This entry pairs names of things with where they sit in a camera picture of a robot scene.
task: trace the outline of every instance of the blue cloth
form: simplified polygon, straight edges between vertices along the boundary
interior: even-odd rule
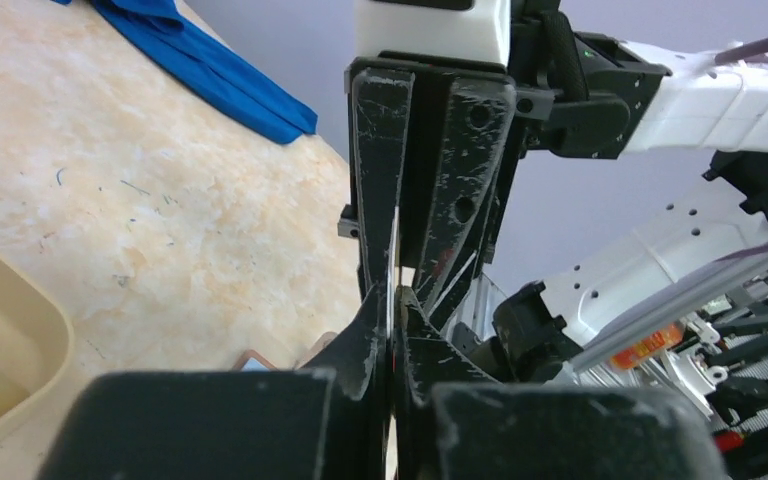
[[[237,122],[282,145],[316,132],[313,110],[181,16],[175,0],[91,2],[135,47]]]

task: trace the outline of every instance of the red object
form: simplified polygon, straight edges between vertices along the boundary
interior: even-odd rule
[[[743,433],[728,431],[714,436],[714,443],[717,444],[720,452],[726,453],[743,445],[744,438],[746,438],[746,435]]]

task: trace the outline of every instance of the white plastic casing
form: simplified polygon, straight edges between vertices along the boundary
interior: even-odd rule
[[[584,346],[633,305],[697,268],[768,242],[763,213],[747,215],[746,197],[723,179],[699,181],[680,201],[568,271],[544,280],[549,313]]]
[[[475,0],[458,12],[355,0],[356,56],[383,51],[508,64],[511,0]]]
[[[673,52],[633,42],[623,48],[672,71],[625,153],[659,147],[768,152],[768,65],[738,62],[706,68],[713,65],[710,52]]]

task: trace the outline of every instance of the plastic bin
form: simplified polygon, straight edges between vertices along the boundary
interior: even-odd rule
[[[73,348],[60,309],[0,259],[0,442],[45,401]]]

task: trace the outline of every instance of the beige table surface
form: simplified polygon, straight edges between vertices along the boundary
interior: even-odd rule
[[[77,336],[59,396],[1,442],[0,480],[34,476],[93,376],[225,369],[246,348],[290,367],[341,330],[359,304],[347,183],[319,137],[281,147],[229,120],[85,2],[0,0],[0,255]]]

